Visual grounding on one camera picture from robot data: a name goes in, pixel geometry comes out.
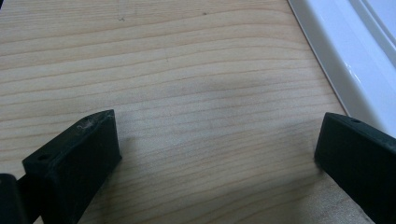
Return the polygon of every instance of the white surface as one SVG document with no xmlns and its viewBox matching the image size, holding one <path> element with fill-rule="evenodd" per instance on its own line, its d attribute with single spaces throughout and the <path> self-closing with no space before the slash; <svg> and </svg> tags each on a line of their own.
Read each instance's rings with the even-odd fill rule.
<svg viewBox="0 0 396 224">
<path fill-rule="evenodd" d="M 289 2 L 348 115 L 396 137 L 394 44 L 379 23 L 392 15 L 368 0 Z"/>
<path fill-rule="evenodd" d="M 377 20 L 382 22 L 393 40 L 396 36 L 396 1 L 394 0 L 364 0 L 363 3 L 371 9 L 371 12 L 377 16 Z"/>
</svg>

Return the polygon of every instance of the wooden board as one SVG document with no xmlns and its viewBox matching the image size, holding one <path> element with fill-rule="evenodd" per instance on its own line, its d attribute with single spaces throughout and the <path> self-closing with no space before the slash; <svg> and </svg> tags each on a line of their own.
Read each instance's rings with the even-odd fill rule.
<svg viewBox="0 0 396 224">
<path fill-rule="evenodd" d="M 344 111 L 286 0 L 6 0 L 0 172 L 109 108 L 123 161 L 79 223 L 371 223 L 313 162 Z"/>
</svg>

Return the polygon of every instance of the black clamp jaw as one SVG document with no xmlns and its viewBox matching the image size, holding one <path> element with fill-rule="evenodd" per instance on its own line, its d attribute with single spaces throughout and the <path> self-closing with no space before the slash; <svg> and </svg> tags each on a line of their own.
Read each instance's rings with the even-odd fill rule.
<svg viewBox="0 0 396 224">
<path fill-rule="evenodd" d="M 0 175 L 0 223 L 78 223 L 120 160 L 114 111 L 81 119 L 24 159 L 21 179 Z"/>
<path fill-rule="evenodd" d="M 318 165 L 375 223 L 396 223 L 396 139 L 357 119 L 327 113 Z"/>
</svg>

